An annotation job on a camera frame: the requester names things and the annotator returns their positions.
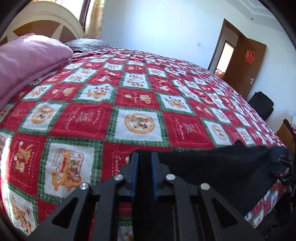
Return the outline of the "black pants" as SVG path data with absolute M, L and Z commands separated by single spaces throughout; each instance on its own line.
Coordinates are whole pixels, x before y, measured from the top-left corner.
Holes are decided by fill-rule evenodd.
M 156 153 L 159 162 L 168 166 L 170 173 L 192 185 L 209 184 L 244 218 L 277 181 L 270 175 L 270 148 L 247 147 L 237 141 L 218 149 Z M 135 152 L 138 153 L 138 168 L 132 202 L 133 237 L 135 240 L 154 240 L 157 222 L 151 165 L 154 151 Z

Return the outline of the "wooden cabinet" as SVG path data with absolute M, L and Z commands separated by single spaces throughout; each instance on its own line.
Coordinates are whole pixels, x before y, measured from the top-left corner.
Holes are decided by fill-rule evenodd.
M 284 145 L 295 155 L 295 132 L 287 119 L 284 119 L 282 125 L 276 132 L 276 135 Z

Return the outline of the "black folding chair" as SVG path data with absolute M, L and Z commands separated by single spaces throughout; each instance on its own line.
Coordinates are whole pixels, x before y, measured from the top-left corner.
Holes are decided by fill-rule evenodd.
M 254 96 L 248 101 L 248 104 L 264 121 L 269 118 L 274 110 L 274 102 L 261 91 L 255 92 Z

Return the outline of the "red patchwork bedspread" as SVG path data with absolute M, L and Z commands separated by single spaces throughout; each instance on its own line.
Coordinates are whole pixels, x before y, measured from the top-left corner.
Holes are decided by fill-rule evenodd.
M 193 63 L 108 48 L 18 84 L 1 110 L 1 216 L 28 236 L 77 186 L 137 149 L 282 141 L 231 86 Z

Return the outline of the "brown wooden door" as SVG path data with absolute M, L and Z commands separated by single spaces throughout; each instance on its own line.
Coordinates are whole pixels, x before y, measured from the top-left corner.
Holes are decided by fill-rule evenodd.
M 243 98 L 248 96 L 253 87 L 264 60 L 266 49 L 265 44 L 249 38 L 239 37 L 237 41 L 223 80 Z M 255 52 L 255 61 L 252 63 L 245 61 L 247 50 Z M 248 77 L 254 79 L 252 85 Z

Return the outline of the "red double happiness decoration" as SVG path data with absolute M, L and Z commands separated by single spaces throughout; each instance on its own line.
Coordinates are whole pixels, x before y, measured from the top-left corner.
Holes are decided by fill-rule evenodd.
M 247 50 L 246 54 L 245 54 L 245 61 L 247 61 L 248 63 L 252 63 L 255 61 L 255 52 L 251 51 L 251 50 Z

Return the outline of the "pink folded blanket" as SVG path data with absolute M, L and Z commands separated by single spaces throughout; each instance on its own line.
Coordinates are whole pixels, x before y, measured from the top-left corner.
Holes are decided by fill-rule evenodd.
M 33 33 L 1 46 L 1 108 L 27 84 L 73 56 L 59 40 Z

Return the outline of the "striped pillow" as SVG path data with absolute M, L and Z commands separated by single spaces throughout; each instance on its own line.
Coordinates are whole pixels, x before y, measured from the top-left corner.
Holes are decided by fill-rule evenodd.
M 97 51 L 111 46 L 100 39 L 75 39 L 72 41 L 65 42 L 64 45 L 68 46 L 74 53 L 85 53 Z

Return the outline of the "right yellow curtain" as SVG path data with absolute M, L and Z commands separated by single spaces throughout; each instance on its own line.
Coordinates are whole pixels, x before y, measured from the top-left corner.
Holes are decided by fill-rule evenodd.
M 101 38 L 104 7 L 105 0 L 90 1 L 85 23 L 86 38 Z

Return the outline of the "cream wooden headboard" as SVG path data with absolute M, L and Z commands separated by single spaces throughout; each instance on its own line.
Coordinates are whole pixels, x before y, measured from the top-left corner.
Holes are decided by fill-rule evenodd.
M 28 4 L 1 34 L 1 45 L 30 33 L 57 39 L 62 43 L 85 37 L 73 13 L 52 1 Z

